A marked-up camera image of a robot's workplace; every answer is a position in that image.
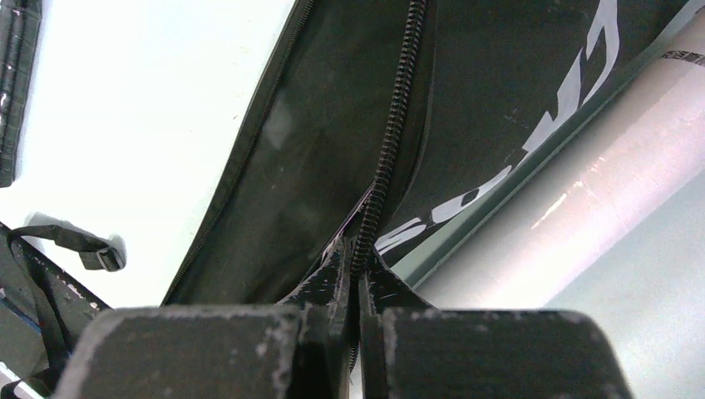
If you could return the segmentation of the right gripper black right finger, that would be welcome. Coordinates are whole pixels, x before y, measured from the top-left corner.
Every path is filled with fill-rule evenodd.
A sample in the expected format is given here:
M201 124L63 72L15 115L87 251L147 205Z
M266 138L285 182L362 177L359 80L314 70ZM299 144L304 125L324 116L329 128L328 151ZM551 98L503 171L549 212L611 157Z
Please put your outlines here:
M630 398L609 340L568 310L441 310L373 255L358 278L366 398Z

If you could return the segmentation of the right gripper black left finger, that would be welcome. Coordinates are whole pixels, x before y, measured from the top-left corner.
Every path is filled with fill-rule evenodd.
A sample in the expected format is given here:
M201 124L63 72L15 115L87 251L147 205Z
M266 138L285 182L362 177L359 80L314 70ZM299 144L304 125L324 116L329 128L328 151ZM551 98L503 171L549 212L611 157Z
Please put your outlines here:
M275 304L105 311L58 398L346 398L350 244Z

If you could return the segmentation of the black racket bag crossway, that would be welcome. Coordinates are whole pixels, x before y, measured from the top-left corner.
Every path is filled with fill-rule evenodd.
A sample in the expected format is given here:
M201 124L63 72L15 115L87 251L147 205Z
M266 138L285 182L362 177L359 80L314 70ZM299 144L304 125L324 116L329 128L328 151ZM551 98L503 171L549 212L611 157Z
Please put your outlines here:
M393 265L594 115L684 1L298 1L166 305Z

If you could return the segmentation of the white shuttlecock tube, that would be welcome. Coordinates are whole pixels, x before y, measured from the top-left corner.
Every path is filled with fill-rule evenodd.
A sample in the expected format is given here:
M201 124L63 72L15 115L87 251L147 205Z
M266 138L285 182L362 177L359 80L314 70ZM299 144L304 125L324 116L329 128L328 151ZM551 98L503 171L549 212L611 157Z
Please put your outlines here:
M539 308L704 167L704 16L418 287L439 308Z

